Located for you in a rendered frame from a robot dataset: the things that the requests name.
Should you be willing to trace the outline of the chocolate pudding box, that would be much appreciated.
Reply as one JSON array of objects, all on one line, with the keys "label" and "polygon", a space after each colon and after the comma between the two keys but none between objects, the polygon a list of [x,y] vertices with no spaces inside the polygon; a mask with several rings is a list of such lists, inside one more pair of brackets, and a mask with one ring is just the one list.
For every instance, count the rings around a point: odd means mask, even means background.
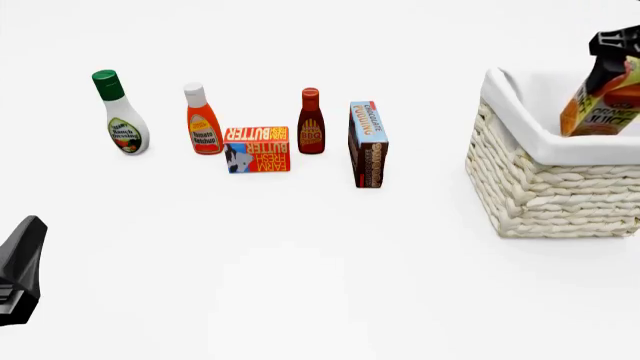
[{"label": "chocolate pudding box", "polygon": [[373,101],[350,103],[348,146],[357,188],[380,188],[388,137]]}]

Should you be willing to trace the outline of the white woven basket cloth liner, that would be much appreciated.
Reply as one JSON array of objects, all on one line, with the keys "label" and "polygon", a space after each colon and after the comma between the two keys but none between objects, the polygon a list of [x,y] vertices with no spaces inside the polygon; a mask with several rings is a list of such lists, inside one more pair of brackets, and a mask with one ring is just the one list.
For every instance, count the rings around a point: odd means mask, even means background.
[{"label": "white woven basket cloth liner", "polygon": [[640,230],[640,117],[616,136],[562,137],[571,71],[489,68],[465,168],[503,238]]}]

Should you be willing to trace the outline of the ranch dressing bottle green cap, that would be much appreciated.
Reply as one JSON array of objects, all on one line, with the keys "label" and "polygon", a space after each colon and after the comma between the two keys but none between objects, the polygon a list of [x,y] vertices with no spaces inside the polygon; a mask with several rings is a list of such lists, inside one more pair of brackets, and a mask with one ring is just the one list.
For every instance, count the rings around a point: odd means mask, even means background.
[{"label": "ranch dressing bottle green cap", "polygon": [[106,108],[111,140],[126,155],[145,152],[150,143],[148,127],[128,101],[116,72],[97,71],[92,80]]}]

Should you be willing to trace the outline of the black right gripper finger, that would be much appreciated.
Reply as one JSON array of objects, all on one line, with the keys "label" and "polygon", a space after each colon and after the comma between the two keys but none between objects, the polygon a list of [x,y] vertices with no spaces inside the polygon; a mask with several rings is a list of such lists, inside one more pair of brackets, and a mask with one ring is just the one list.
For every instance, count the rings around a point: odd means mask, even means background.
[{"label": "black right gripper finger", "polygon": [[596,61],[586,80],[586,89],[615,89],[627,75],[627,53],[595,54]]}]

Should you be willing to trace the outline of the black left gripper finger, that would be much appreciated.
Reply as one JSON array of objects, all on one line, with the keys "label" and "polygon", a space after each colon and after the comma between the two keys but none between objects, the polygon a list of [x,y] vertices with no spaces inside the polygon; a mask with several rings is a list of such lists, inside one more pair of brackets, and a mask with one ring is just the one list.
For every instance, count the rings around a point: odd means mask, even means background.
[{"label": "black left gripper finger", "polygon": [[39,264],[47,229],[40,218],[29,215],[0,245],[0,284],[40,296]]}]

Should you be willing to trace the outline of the brown BBQ sauce bottle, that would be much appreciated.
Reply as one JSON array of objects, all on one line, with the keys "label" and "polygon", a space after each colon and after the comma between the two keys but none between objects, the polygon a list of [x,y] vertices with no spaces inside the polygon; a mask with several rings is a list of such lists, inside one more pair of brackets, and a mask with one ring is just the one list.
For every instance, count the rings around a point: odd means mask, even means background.
[{"label": "brown BBQ sauce bottle", "polygon": [[317,155],[325,149],[325,124],[319,107],[319,91],[306,88],[302,91],[302,109],[297,125],[299,152]]}]

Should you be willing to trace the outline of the red butter box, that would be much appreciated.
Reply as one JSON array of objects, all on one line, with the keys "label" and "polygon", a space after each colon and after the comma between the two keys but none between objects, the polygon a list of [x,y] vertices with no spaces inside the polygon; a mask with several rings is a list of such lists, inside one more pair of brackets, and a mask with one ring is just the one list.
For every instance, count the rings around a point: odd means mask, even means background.
[{"label": "red butter box", "polygon": [[228,128],[224,153],[229,173],[289,171],[289,128]]}]

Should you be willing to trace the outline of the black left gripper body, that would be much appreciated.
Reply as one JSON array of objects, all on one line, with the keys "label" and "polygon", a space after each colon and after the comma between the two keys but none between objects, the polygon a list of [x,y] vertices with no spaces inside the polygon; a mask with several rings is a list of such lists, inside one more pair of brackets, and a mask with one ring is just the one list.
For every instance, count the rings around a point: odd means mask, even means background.
[{"label": "black left gripper body", "polygon": [[0,279],[0,326],[28,323],[38,302],[37,296]]}]

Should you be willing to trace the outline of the tomato ketchup bottle white cap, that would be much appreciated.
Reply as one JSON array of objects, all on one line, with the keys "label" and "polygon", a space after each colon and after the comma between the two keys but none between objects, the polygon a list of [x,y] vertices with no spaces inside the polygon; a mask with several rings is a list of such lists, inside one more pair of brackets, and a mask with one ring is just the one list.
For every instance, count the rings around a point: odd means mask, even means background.
[{"label": "tomato ketchup bottle white cap", "polygon": [[187,125],[194,151],[200,155],[222,152],[219,122],[208,104],[201,83],[188,83],[183,88],[187,100]]}]

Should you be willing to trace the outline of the orange juice carton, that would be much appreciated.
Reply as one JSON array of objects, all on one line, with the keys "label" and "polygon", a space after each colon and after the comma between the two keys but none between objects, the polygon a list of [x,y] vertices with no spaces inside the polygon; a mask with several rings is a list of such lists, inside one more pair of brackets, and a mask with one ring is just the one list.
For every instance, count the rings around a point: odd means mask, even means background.
[{"label": "orange juice carton", "polygon": [[586,89],[586,80],[560,115],[563,137],[616,135],[640,115],[640,59],[628,56],[615,89]]}]

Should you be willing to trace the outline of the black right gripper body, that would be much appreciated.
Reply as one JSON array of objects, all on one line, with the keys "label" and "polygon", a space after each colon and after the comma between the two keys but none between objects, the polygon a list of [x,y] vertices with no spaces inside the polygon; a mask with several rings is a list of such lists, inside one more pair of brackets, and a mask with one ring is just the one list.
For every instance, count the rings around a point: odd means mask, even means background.
[{"label": "black right gripper body", "polygon": [[597,32],[589,51],[592,56],[640,56],[640,25]]}]

